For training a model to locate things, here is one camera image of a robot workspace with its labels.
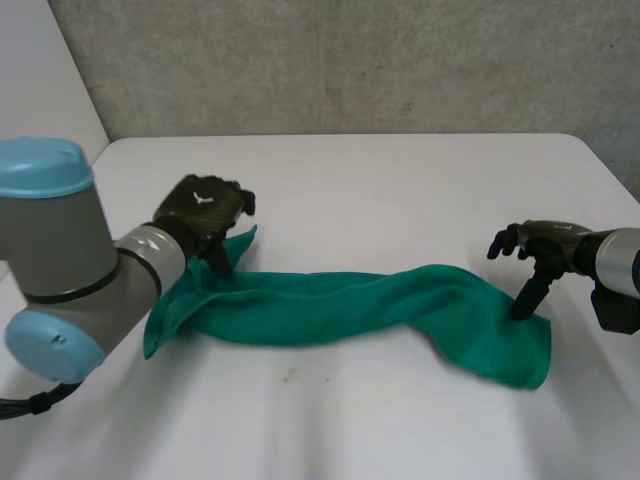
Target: robotic hand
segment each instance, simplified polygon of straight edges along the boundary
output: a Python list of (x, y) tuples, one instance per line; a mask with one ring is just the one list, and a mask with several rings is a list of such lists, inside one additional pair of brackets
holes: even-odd
[(490, 260), (511, 255), (535, 259), (534, 274), (511, 307), (515, 319), (530, 317), (566, 272), (594, 280), (591, 303), (604, 330), (635, 333), (640, 329), (640, 229), (605, 232), (572, 223), (527, 221), (498, 232), (489, 247)]
[(190, 258), (205, 258), (218, 275), (231, 275), (223, 241), (243, 212), (254, 214), (255, 196), (237, 182), (189, 175), (151, 222), (114, 244), (77, 145), (0, 142), (0, 259), (27, 301), (5, 331), (8, 349), (42, 377), (82, 382)]

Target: blue joint cover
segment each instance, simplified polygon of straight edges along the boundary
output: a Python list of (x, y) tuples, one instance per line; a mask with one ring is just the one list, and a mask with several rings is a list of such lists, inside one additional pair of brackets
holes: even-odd
[(0, 140), (0, 197), (64, 197), (91, 185), (91, 168), (80, 147), (69, 140)]
[(35, 310), (14, 315), (4, 340), (22, 366), (62, 383), (82, 382), (106, 358), (104, 349), (83, 330)]

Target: concrete wall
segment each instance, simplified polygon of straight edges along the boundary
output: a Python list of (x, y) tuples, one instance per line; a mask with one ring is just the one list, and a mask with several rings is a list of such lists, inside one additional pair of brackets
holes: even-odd
[(50, 0), (107, 132), (565, 132), (640, 198), (638, 0)]

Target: towel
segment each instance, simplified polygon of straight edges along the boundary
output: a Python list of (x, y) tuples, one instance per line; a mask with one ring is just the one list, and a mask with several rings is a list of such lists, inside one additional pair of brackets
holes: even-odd
[[(236, 265), (257, 227), (228, 239)], [(461, 268), (426, 265), (393, 275), (234, 272), (219, 278), (192, 259), (152, 310), (150, 358), (179, 329), (246, 345), (303, 347), (407, 325), (427, 334), (449, 362), (501, 384), (539, 387), (551, 360), (551, 327), (511, 318), (513, 300)]]

